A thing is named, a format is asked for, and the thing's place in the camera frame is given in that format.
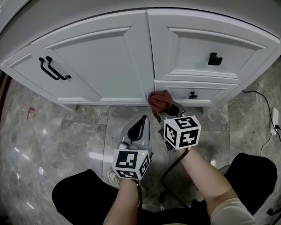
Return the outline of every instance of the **black handle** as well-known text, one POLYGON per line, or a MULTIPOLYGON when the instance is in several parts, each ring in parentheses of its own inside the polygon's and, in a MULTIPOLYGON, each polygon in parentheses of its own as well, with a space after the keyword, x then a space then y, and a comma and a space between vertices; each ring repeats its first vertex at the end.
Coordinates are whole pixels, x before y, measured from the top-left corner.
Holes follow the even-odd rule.
POLYGON ((52 62, 52 58, 49 56, 46 56, 46 60, 48 61, 48 68, 60 79, 62 80, 66 80, 66 79, 70 79, 71 76, 70 75, 66 75, 66 77, 63 77, 58 71, 56 71, 54 68, 52 68, 51 66, 51 62, 52 62))
POLYGON ((191 92, 191 95, 188 97, 188 99, 196 99, 198 96, 195 95, 195 92, 191 92))
POLYGON ((217 57, 216 54, 217 54, 216 52, 210 53, 208 65, 219 66, 221 64, 223 58, 222 57, 217 57))
POLYGON ((41 69, 45 72, 45 73, 47 73, 51 78, 53 78, 54 80, 58 80, 59 79, 59 77, 54 77, 46 68, 44 68, 44 62, 45 62, 45 60, 43 59, 43 58, 39 58, 39 61, 41 62, 41 69))

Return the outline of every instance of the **electrical outlet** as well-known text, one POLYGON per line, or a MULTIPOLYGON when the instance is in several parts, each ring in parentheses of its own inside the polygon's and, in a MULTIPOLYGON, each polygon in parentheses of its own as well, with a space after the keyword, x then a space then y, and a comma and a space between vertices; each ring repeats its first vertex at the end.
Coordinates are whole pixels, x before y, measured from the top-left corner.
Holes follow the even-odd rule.
MULTIPOLYGON (((275 108, 272 109, 272 120, 273 120, 273 124, 276 126, 278 125, 278 118, 279 118, 279 111, 275 108)), ((270 121, 270 133, 272 135, 276 135, 277 132, 275 130, 275 128, 272 125, 272 122, 270 121)))

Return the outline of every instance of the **black cable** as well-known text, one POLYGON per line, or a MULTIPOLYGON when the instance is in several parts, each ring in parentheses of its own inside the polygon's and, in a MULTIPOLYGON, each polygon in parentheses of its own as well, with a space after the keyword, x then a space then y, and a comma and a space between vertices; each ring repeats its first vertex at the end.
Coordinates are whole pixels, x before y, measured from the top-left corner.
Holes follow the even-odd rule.
POLYGON ((244 92, 244 93, 256 92, 256 93, 258 93, 259 95, 261 95, 261 96, 264 97, 264 99, 266 100, 266 103, 267 103, 268 111, 269 111, 269 113, 270 113, 270 118, 271 118, 271 122, 272 122, 273 128, 275 129, 276 133, 278 134, 279 140, 280 140, 280 142, 281 142, 280 134, 279 134, 278 131, 277 131, 277 129, 279 129, 279 130, 281 131, 281 128, 280 128, 278 125, 274 125, 274 123, 273 123, 272 114, 271 114, 271 108, 270 108, 270 105, 269 105, 269 103, 268 103, 267 98, 266 98, 263 94, 261 94, 260 92, 257 92, 257 91, 254 91, 254 90, 252 90, 252 91, 247 91, 247 92, 246 92, 246 91, 243 91, 243 92, 244 92))
POLYGON ((188 206, 169 189, 169 187, 164 183, 164 178, 188 154, 188 152, 189 149, 185 149, 184 153, 182 153, 182 155, 168 168, 168 170, 161 177, 161 184, 164 186, 164 188, 185 208, 188 208, 188 206))
POLYGON ((138 206, 139 208, 142 208, 142 192, 141 192, 141 186, 137 180, 134 180, 137 186, 137 191, 139 193, 139 200, 138 200, 138 206))

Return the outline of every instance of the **red cloth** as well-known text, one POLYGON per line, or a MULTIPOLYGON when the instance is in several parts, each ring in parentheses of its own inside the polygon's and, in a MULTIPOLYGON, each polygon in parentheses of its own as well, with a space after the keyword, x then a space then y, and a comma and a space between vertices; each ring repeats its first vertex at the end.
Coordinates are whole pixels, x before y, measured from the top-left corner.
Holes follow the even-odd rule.
POLYGON ((157 114, 162 111, 166 111, 167 113, 170 111, 173 99, 167 90, 153 91, 149 94, 148 102, 152 113, 157 117, 157 114))

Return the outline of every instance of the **black pants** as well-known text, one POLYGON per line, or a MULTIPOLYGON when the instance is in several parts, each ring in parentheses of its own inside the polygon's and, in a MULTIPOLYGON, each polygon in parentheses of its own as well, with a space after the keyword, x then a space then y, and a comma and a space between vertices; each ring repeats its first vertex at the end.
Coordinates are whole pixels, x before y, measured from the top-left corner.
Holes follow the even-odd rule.
MULTIPOLYGON (((241 202, 253 215, 273 192, 277 169, 272 161, 240 153, 225 177, 241 202)), ((101 225, 113 205, 118 190, 102 182, 90 169, 60 181, 52 199, 57 212, 72 224, 101 225)), ((205 201, 189 209, 168 209, 153 213, 138 210, 138 224, 210 224, 205 201)))

